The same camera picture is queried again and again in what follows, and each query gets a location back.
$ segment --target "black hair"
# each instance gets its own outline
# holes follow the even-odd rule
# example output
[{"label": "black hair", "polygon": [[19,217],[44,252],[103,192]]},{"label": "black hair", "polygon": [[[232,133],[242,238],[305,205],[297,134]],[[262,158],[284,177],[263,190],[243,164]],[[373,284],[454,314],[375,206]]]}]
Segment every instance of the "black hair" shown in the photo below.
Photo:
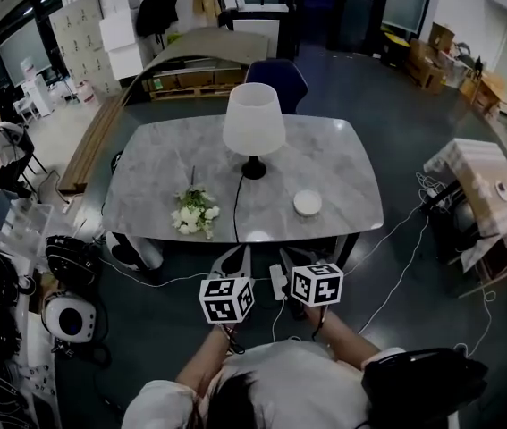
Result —
[{"label": "black hair", "polygon": [[258,415],[251,402],[249,391],[255,382],[250,374],[237,374],[220,380],[209,396],[207,417],[202,418],[194,402],[185,429],[266,429],[258,427]]}]

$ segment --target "white lampshade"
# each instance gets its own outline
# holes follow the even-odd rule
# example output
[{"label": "white lampshade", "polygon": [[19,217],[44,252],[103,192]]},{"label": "white lampshade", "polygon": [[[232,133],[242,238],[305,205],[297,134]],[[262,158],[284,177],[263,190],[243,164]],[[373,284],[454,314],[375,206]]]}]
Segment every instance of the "white lampshade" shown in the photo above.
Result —
[{"label": "white lampshade", "polygon": [[284,142],[285,125],[276,91],[258,82],[232,90],[225,115],[225,145],[244,156],[264,156]]}]

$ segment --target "wooden bench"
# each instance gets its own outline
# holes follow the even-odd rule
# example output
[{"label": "wooden bench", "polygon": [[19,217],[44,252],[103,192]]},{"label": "wooden bench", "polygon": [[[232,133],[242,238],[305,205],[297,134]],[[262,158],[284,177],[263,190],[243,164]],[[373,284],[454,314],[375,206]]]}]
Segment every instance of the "wooden bench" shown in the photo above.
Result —
[{"label": "wooden bench", "polygon": [[100,106],[60,180],[58,189],[64,195],[81,194],[86,189],[98,154],[118,122],[123,98],[124,94],[110,97]]}]

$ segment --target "black and white cube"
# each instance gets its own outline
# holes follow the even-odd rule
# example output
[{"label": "black and white cube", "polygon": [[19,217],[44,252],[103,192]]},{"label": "black and white cube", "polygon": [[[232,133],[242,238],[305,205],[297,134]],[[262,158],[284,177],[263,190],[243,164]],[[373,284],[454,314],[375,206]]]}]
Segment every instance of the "black and white cube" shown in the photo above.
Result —
[{"label": "black and white cube", "polygon": [[251,279],[204,280],[201,282],[199,302],[208,323],[240,323],[255,303]]},{"label": "black and white cube", "polygon": [[344,273],[335,264],[293,267],[291,296],[309,307],[341,301]]}]

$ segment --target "table lamp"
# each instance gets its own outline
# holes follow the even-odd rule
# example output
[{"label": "table lamp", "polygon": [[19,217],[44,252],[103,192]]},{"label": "table lamp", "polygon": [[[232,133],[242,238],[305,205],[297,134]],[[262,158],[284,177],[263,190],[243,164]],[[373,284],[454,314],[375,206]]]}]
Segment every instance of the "table lamp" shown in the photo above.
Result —
[{"label": "table lamp", "polygon": [[285,142],[285,125],[277,92],[267,84],[250,82],[232,90],[224,124],[224,143],[237,154],[249,156],[241,172],[258,180],[267,168],[259,160]]}]

